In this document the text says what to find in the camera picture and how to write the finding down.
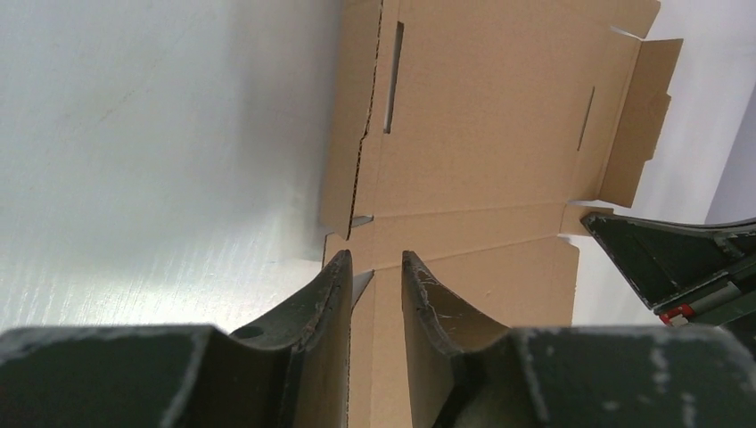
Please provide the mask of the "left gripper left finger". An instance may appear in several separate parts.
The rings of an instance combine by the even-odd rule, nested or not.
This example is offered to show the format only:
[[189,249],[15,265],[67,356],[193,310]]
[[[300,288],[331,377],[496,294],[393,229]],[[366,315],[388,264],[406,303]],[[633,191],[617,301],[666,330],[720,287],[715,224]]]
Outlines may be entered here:
[[260,427],[341,427],[349,377],[352,258],[338,251],[292,296],[231,334],[251,350]]

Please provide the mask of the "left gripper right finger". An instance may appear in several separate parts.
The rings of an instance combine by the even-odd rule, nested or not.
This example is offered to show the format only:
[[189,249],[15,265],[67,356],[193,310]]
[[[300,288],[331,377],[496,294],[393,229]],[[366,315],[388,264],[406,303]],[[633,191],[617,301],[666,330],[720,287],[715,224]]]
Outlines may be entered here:
[[453,427],[489,377],[483,354],[506,327],[445,286],[413,251],[402,253],[401,305],[414,427]]

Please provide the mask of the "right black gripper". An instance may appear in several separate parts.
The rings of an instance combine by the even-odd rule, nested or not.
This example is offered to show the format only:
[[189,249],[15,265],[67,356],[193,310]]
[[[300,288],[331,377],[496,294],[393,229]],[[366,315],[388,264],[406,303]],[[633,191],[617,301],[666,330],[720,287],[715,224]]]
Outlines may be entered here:
[[590,212],[581,219],[667,326],[716,326],[755,352],[755,220],[688,225]]

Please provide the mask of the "brown cardboard box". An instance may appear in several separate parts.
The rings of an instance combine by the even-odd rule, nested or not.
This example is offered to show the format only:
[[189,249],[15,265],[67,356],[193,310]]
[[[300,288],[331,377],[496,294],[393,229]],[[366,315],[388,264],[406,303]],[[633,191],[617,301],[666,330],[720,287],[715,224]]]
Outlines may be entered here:
[[682,43],[657,1],[346,1],[321,220],[372,279],[348,424],[411,424],[400,265],[414,251],[509,326],[573,317],[586,202],[630,207]]

